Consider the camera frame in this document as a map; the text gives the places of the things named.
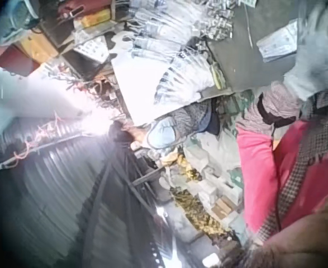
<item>person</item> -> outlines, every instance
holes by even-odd
[[[245,220],[262,247],[221,267],[328,267],[328,4],[310,13],[296,64],[237,122]],[[272,150],[274,130],[290,125]]]
[[[132,140],[142,147],[155,150],[175,146],[198,132],[207,131],[217,136],[220,133],[220,120],[213,102],[209,99],[192,103],[157,119],[146,127],[123,124],[121,131],[129,133]],[[117,137],[117,142],[121,140],[118,138],[119,134],[114,136]]]

